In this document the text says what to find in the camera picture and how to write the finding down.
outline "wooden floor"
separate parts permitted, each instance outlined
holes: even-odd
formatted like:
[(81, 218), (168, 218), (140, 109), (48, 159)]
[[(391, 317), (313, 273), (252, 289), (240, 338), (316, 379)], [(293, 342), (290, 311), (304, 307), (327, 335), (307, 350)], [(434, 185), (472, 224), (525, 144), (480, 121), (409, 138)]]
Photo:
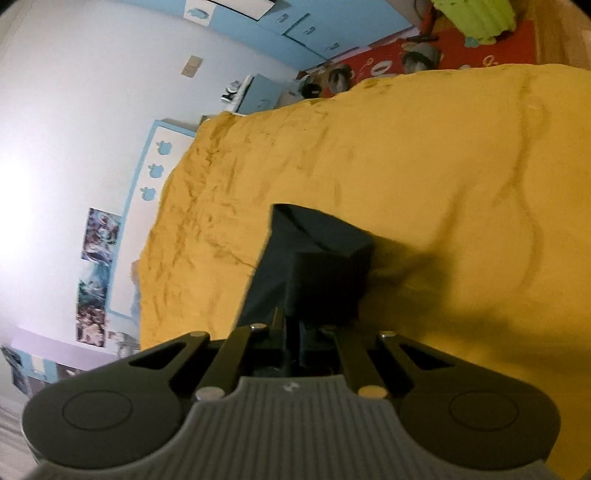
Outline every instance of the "wooden floor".
[(539, 64), (591, 70), (591, 20), (570, 0), (515, 0), (518, 15), (534, 22)]

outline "red rug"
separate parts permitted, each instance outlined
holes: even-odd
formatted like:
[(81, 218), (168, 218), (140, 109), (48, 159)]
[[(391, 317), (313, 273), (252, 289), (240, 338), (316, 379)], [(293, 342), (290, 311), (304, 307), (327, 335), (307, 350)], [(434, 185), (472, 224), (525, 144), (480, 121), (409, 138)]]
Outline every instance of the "red rug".
[[(440, 70), (454, 70), (463, 65), (492, 67), (504, 63), (535, 64), (535, 31), (534, 24), (529, 20), (521, 21), (515, 32), (501, 35), (494, 45), (465, 47), (464, 35), (455, 28), (438, 32), (437, 36), (439, 40), (432, 43), (443, 53), (439, 64)], [(353, 84), (384, 73), (403, 73), (404, 42), (396, 40), (343, 60), (342, 63), (353, 69)], [(325, 89), (322, 96), (332, 95)]]

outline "white wall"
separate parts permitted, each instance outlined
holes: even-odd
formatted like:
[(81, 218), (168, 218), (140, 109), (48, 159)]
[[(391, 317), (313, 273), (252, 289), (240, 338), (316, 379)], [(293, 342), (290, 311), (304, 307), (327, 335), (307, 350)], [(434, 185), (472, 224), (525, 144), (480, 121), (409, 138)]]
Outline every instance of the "white wall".
[[(118, 2), (36, 0), (13, 33), (0, 59), (0, 322), (73, 343), (88, 208), (121, 214), (152, 122), (196, 124), (229, 82), (296, 72)], [(192, 54), (204, 62), (188, 79)]]

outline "gray ribbed plate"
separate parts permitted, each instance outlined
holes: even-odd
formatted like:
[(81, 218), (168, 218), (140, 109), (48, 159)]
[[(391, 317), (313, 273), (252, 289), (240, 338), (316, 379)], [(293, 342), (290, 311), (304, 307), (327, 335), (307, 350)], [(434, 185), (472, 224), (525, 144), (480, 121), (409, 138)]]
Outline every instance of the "gray ribbed plate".
[(243, 377), (222, 400), (196, 404), (178, 434), (133, 464), (102, 471), (42, 463), (29, 480), (557, 480), (542, 461), (479, 472), (428, 453), (385, 400), (342, 376)]

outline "circular pad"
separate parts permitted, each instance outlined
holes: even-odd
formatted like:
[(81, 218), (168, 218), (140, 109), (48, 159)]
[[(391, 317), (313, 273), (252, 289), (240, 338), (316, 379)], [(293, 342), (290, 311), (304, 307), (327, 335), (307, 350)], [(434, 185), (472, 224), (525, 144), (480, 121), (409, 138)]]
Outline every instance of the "circular pad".
[(493, 432), (511, 425), (519, 415), (515, 402), (495, 392), (466, 392), (449, 405), (453, 419), (473, 430)]
[(107, 430), (129, 418), (132, 403), (120, 393), (109, 391), (83, 392), (64, 406), (64, 418), (83, 430)]

